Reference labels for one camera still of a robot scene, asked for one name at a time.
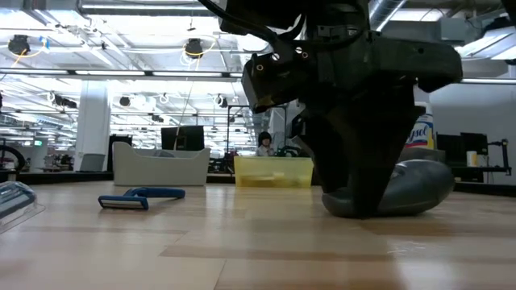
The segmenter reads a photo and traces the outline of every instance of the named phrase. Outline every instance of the person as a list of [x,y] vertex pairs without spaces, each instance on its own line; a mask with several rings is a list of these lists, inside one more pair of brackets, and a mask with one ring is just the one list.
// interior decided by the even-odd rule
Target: person
[[268,132],[261,132],[258,135],[258,144],[256,156],[274,156],[274,149],[271,148],[273,137]]

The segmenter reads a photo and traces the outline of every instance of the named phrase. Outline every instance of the ceiling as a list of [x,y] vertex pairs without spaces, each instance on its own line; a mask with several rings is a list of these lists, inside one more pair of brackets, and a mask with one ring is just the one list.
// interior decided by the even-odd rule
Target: ceiling
[[[14,4],[3,8],[0,4],[0,68],[241,73],[253,52],[268,52],[268,45],[253,36],[221,32],[218,20],[197,1],[83,0],[83,7],[74,7],[70,3],[47,0],[46,7],[20,10],[15,3],[21,1],[12,0]],[[160,9],[160,6],[177,9]],[[409,0],[390,21],[434,23],[443,14],[464,17],[471,12],[478,16],[500,8],[497,0]],[[29,36],[28,57],[18,58],[7,49],[13,35]],[[202,58],[193,60],[185,54],[189,39],[201,40]],[[3,114],[0,117],[3,136],[22,143],[33,135],[60,136],[51,140],[51,145],[73,146],[77,111],[67,110],[67,114],[61,114],[62,108],[52,104],[50,93],[80,105],[81,78],[0,74],[0,79],[3,110],[31,111],[30,114]],[[206,135],[210,135],[207,142],[213,147],[223,147],[227,109],[218,106],[214,99],[220,96],[226,98],[229,105],[248,104],[238,79],[107,79],[113,98],[111,130],[136,136],[142,141],[141,147],[155,146],[162,126],[189,124],[205,125]],[[119,104],[121,97],[134,101],[124,107]],[[153,122],[144,114],[149,111],[162,115],[164,122]],[[231,146],[251,150],[256,132],[267,129],[268,114],[255,116],[245,109],[236,116],[231,124]]]

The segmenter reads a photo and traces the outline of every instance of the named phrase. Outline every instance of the computer monitor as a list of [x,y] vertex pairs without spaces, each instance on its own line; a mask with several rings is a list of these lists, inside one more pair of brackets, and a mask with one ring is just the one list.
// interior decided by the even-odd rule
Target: computer monitor
[[466,150],[464,141],[459,135],[437,134],[437,149],[446,152],[446,164],[451,166],[466,166]]
[[181,126],[179,134],[177,132],[177,127],[161,128],[161,147],[163,149],[182,151],[204,149],[204,126]]
[[488,155],[488,141],[486,134],[460,133],[464,141],[465,151],[476,151],[478,155]]

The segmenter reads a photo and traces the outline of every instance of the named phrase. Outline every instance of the wall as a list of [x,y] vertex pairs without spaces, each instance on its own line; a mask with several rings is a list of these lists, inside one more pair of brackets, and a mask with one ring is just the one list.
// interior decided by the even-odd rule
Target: wall
[[[435,131],[483,133],[490,142],[509,140],[509,165],[516,167],[516,87],[449,85],[430,94]],[[491,165],[503,165],[501,148],[489,147]],[[496,184],[516,184],[516,176],[493,174]]]

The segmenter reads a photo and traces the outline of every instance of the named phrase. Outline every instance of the plastic bin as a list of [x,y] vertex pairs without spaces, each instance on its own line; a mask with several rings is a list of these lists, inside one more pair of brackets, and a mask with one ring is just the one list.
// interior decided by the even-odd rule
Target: plastic bin
[[237,187],[309,188],[313,170],[310,158],[235,157]]

